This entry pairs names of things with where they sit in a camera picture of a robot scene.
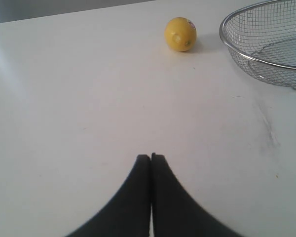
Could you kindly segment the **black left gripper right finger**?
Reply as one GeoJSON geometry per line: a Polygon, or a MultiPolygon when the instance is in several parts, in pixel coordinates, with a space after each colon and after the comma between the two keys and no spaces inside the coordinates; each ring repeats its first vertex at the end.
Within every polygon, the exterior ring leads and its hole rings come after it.
{"type": "Polygon", "coordinates": [[[235,237],[183,188],[165,156],[151,155],[151,204],[155,237],[235,237]]]}

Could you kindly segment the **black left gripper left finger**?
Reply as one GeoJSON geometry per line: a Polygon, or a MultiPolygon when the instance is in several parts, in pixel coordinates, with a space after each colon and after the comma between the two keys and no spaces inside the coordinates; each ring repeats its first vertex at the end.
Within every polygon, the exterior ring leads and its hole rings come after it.
{"type": "Polygon", "coordinates": [[[110,201],[70,237],[148,237],[150,229],[150,165],[137,156],[128,177],[110,201]]]}

